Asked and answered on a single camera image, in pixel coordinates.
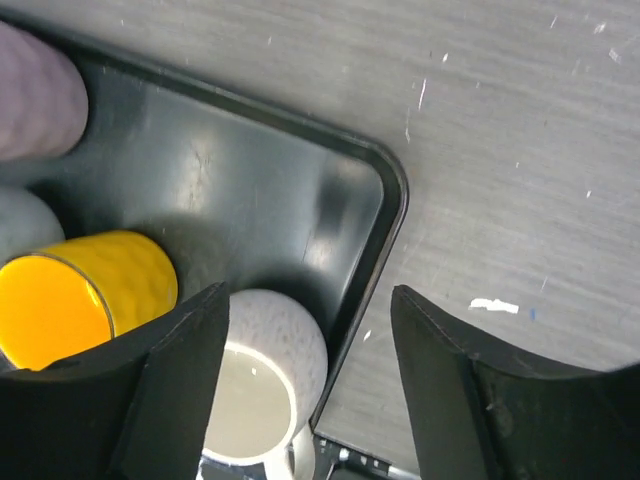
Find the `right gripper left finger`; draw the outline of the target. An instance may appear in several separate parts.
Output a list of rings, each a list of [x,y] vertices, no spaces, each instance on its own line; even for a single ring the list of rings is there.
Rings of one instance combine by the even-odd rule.
[[[41,371],[2,367],[2,478],[195,478],[228,325],[216,283]]]

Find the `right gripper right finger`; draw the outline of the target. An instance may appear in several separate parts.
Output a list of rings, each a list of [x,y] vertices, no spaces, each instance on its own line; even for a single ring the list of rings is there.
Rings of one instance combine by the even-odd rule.
[[[523,350],[395,287],[391,324],[424,479],[635,479],[639,368]]]

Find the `yellow mug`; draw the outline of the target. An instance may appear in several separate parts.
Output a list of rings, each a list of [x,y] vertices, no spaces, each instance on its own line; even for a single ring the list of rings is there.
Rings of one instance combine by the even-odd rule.
[[[168,255],[133,231],[28,252],[1,267],[1,353],[42,370],[164,315],[177,297]]]

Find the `white speckled mug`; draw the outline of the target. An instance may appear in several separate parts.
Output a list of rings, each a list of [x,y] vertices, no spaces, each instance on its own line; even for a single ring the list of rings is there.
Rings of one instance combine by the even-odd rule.
[[[262,465],[268,479],[313,478],[310,418],[327,375],[324,337],[301,304],[264,289],[232,294],[205,454]]]

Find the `grey stoneware mug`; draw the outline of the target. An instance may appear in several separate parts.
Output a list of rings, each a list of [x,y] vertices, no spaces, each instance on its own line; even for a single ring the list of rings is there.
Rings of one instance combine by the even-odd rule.
[[[65,240],[49,206],[31,192],[1,186],[1,263],[34,249]]]

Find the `purple mug black handle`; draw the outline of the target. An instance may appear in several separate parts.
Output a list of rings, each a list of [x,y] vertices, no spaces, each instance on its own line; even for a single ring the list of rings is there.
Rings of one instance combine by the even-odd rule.
[[[89,100],[78,69],[61,51],[1,24],[1,160],[53,157],[84,134]]]

